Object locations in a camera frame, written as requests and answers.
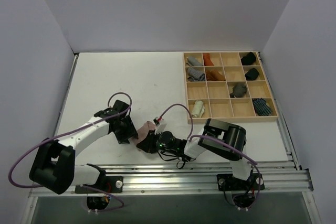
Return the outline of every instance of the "white table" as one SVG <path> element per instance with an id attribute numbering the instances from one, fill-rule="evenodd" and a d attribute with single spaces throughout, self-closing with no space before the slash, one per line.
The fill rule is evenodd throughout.
<path id="1" fill-rule="evenodd" d="M 80 53 L 61 116 L 58 133 L 73 130 L 107 107 L 115 92 L 126 92 L 133 99 L 131 118 L 138 129 L 152 121 L 173 103 L 185 104 L 181 52 Z M 119 95 L 119 100 L 128 102 Z M 186 111 L 171 109 L 164 119 L 166 130 L 186 138 L 190 125 Z M 247 131 L 247 154 L 257 162 L 287 161 L 276 122 L 238 123 Z M 198 133 L 202 124 L 195 124 Z M 200 155 L 197 163 L 222 163 L 227 160 L 211 153 Z M 111 133 L 91 144 L 76 158 L 76 164 L 162 164 L 157 154 L 138 150 L 134 144 L 119 145 Z"/>

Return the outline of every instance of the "wooden tray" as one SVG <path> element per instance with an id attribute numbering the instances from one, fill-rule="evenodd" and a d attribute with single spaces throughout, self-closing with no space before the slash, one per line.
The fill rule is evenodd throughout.
<path id="1" fill-rule="evenodd" d="M 225 81 L 188 81 L 187 70 L 190 66 L 187 63 L 189 56 L 195 57 L 203 65 L 202 52 L 183 53 L 184 84 L 187 99 L 187 107 L 193 110 L 197 100 L 202 100 L 205 105 L 205 113 L 201 118 L 193 118 L 195 123 L 204 123 L 208 118 L 216 118 L 226 122 L 267 122 L 275 121 L 278 118 L 278 111 L 274 104 L 274 99 L 270 87 L 259 61 L 258 54 L 253 52 L 257 61 L 251 66 L 243 66 L 240 59 L 249 52 L 209 52 L 213 67 L 192 67 L 202 72 L 215 69 L 224 77 Z M 245 73 L 256 68 L 259 77 L 255 81 L 247 81 Z M 243 98 L 230 98 L 232 88 L 236 83 L 242 82 L 247 87 L 247 93 Z M 263 98 L 272 109 L 272 115 L 259 116 L 255 113 L 252 99 Z"/>

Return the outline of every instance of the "metal bracket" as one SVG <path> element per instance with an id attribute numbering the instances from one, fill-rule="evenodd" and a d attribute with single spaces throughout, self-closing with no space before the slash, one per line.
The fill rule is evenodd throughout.
<path id="1" fill-rule="evenodd" d="M 233 174 L 217 174 L 217 184 L 219 191 L 246 191 L 247 188 L 258 190 L 258 181 L 258 174 L 252 174 L 246 181 L 233 177 Z M 264 189 L 264 180 L 262 179 L 261 175 L 260 190 Z"/>
<path id="2" fill-rule="evenodd" d="M 103 188 L 98 188 L 109 193 L 122 193 L 123 176 L 106 176 L 106 183 Z M 96 191 L 83 188 L 81 186 L 75 187 L 76 194 L 95 194 Z"/>

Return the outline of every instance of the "screw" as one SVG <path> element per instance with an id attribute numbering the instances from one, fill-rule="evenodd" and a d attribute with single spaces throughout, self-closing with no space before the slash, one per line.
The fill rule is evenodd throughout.
<path id="1" fill-rule="evenodd" d="M 121 180 L 117 180 L 115 184 L 116 184 L 116 185 L 115 185 L 116 188 L 121 188 L 122 185 L 123 185 L 123 182 L 122 182 Z"/>
<path id="2" fill-rule="evenodd" d="M 218 180 L 218 184 L 220 186 L 223 186 L 224 182 L 225 182 L 225 179 L 223 179 L 223 178 L 221 178 L 221 179 Z"/>

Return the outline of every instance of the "purple cable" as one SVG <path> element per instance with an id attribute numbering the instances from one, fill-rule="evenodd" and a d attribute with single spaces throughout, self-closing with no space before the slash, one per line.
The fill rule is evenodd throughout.
<path id="1" fill-rule="evenodd" d="M 99 120 L 95 121 L 94 123 L 84 125 L 84 126 L 78 128 L 78 129 L 75 129 L 75 130 L 73 130 L 73 131 L 69 131 L 69 132 L 66 132 L 66 133 L 63 133 L 63 134 L 54 136 L 54 137 L 52 137 L 52 138 L 50 138 L 50 139 L 48 139 L 48 140 L 45 140 L 45 141 L 43 141 L 43 142 L 41 142 L 41 143 L 35 145 L 35 146 L 32 147 L 31 149 L 29 149 L 25 154 L 23 154 L 21 157 L 19 157 L 18 160 L 15 161 L 15 163 L 11 166 L 11 168 L 9 169 L 9 172 L 8 172 L 8 180 L 9 180 L 9 182 L 10 182 L 13 186 L 20 187 L 20 188 L 38 188 L 38 187 L 42 187 L 41 185 L 21 185 L 21 184 L 16 183 L 15 181 L 13 181 L 12 175 L 13 175 L 13 171 L 14 171 L 15 167 L 16 167 L 16 166 L 17 166 L 17 165 L 18 165 L 18 164 L 19 164 L 19 163 L 20 163 L 20 162 L 21 162 L 21 161 L 22 161 L 22 160 L 23 160 L 29 153 L 31 153 L 33 150 L 39 148 L 40 146 L 42 146 L 42 145 L 44 145 L 44 144 L 50 143 L 51 141 L 53 141 L 53 140 L 55 140 L 55 139 L 57 139 L 57 138 L 61 138 L 61 137 L 64 137 L 64 136 L 67 136 L 67 135 L 70 135 L 70 134 L 73 134 L 73 133 L 82 131 L 82 130 L 87 129 L 87 128 L 89 128 L 89 127 L 92 127 L 92 126 L 93 126 L 94 124 L 96 124 L 96 123 L 100 123 L 100 122 L 105 121 L 105 120 L 107 120 L 107 119 L 115 118 L 115 117 L 117 117 L 117 116 L 120 116 L 120 115 L 122 115 L 122 114 L 127 113 L 127 112 L 131 109 L 131 106 L 132 106 L 132 98 L 131 98 L 128 94 L 126 94 L 126 93 L 124 93 L 124 92 L 118 92 L 118 93 L 113 94 L 113 95 L 110 97 L 109 101 L 108 101 L 108 106 L 109 106 L 109 104 L 110 104 L 111 99 L 112 99 L 113 97 L 115 97 L 117 94 L 124 94 L 124 95 L 126 95 L 126 96 L 130 99 L 130 105 L 127 107 L 127 109 L 125 109 L 124 111 L 122 111 L 122 112 L 120 112 L 120 113 L 118 113 L 118 114 L 111 115 L 111 116 L 108 116 L 108 117 L 106 117 L 106 118 L 99 119 Z"/>
<path id="2" fill-rule="evenodd" d="M 124 203 L 124 201 L 122 201 L 121 198 L 119 198 L 119 197 L 117 197 L 117 196 L 115 196 L 115 195 L 112 195 L 112 194 L 110 194 L 110 193 L 108 193 L 108 192 L 106 192 L 106 191 L 102 191 L 102 190 L 93 188 L 93 187 L 91 187 L 91 186 L 85 186 L 85 185 L 82 185 L 81 187 L 86 188 L 86 189 L 90 189 L 90 190 L 93 190 L 93 191 L 96 191 L 96 192 L 98 192 L 98 193 L 106 194 L 106 195 L 110 196 L 110 197 L 113 198 L 113 199 L 116 199 L 117 201 L 119 201 L 119 202 L 121 203 L 120 206 L 117 206 L 117 207 L 110 207 L 110 208 L 103 209 L 103 210 L 97 210 L 97 212 L 113 211 L 113 210 L 116 210 L 116 209 L 119 209 L 119 208 L 123 208 L 123 207 L 125 206 L 125 203 Z"/>
<path id="3" fill-rule="evenodd" d="M 258 163 L 257 163 L 256 161 L 254 161 L 252 158 L 250 158 L 249 156 L 247 156 L 246 154 L 244 154 L 243 152 L 241 152 L 241 151 L 237 150 L 236 148 L 234 148 L 234 147 L 232 147 L 232 146 L 230 146 L 230 145 L 228 145 L 228 144 L 222 142 L 222 141 L 221 141 L 220 139 L 218 139 L 218 138 L 211 137 L 211 136 L 203 136 L 203 135 L 192 135 L 191 138 L 190 138 L 190 141 L 191 141 L 193 138 L 195 138 L 195 137 L 204 138 L 204 139 L 208 139 L 208 140 L 214 141 L 214 142 L 216 142 L 216 143 L 218 143 L 218 144 L 220 144 L 220 145 L 222 145 L 222 146 L 224 146 L 224 147 L 230 149 L 231 151 L 233 151 L 233 152 L 239 154 L 240 156 L 246 158 L 246 159 L 249 161 L 249 163 L 250 163 L 251 165 L 253 165 L 253 167 L 256 169 L 256 171 L 257 171 L 257 173 L 258 173 L 258 175 L 259 175 L 259 183 L 258 183 L 258 191 L 257 191 L 257 195 L 256 195 L 256 197 L 255 197 L 255 200 L 252 202 L 252 204 L 251 204 L 250 206 L 247 207 L 248 209 L 251 208 L 251 207 L 255 204 L 255 202 L 257 201 L 257 199 L 258 199 L 258 197 L 259 197 L 259 193 L 260 193 L 260 180 L 261 180 L 261 174 L 260 174 L 260 171 L 259 171 L 259 169 L 258 169 L 258 167 L 257 167 L 257 164 L 258 164 Z"/>
<path id="4" fill-rule="evenodd" d="M 185 108 L 185 110 L 186 110 L 186 111 L 188 112 L 188 114 L 189 114 L 189 117 L 190 117 L 190 120 L 191 120 L 191 130 L 190 130 L 190 133 L 189 133 L 189 135 L 188 135 L 188 137 L 187 137 L 187 140 L 188 140 L 188 139 L 191 137 L 191 134 L 193 134 L 193 130 L 194 130 L 194 121 L 193 121 L 193 116 L 191 115 L 189 109 L 188 109 L 186 106 L 184 106 L 184 105 L 181 104 L 181 103 L 175 103 L 175 104 L 173 104 L 173 105 L 170 105 L 165 111 L 163 111 L 163 113 L 160 115 L 159 118 L 162 118 L 163 115 L 164 115 L 168 110 L 170 110 L 172 107 L 174 107 L 174 106 L 181 106 L 181 107 Z"/>

